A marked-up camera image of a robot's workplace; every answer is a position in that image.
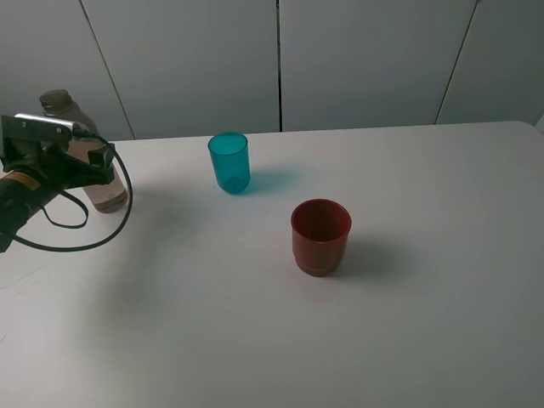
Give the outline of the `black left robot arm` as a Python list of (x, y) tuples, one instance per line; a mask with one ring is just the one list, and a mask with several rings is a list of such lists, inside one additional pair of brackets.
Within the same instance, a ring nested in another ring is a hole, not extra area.
[(132, 210), (133, 198), (128, 198), (127, 211), (119, 226), (107, 237), (83, 246), (46, 246), (29, 241), (17, 235), (17, 232), (39, 211), (45, 212), (45, 206), (55, 197), (63, 196), (78, 205), (85, 216), (88, 208), (81, 200), (68, 193), (69, 189), (103, 184), (113, 179), (114, 160), (118, 161), (122, 171), (127, 171), (115, 146), (105, 139), (94, 135), (101, 147), (90, 152), (89, 164), (69, 156), (63, 145), (54, 143), (42, 146), (40, 141), (31, 141), (29, 152), (25, 154), (17, 144), (17, 138), (4, 141), (5, 156), (1, 158), (3, 169), (8, 173), (1, 178), (1, 251), (6, 252), (12, 242), (44, 252), (70, 253), (89, 251), (109, 243), (116, 238)]

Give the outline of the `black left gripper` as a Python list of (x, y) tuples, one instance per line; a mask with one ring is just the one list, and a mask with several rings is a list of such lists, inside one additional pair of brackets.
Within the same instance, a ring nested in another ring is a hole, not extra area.
[(70, 141), (4, 139), (1, 149), (3, 171), (26, 170), (44, 179), (54, 179), (55, 186), (106, 185), (113, 181), (112, 148), (90, 150), (89, 162), (85, 162), (66, 153)]

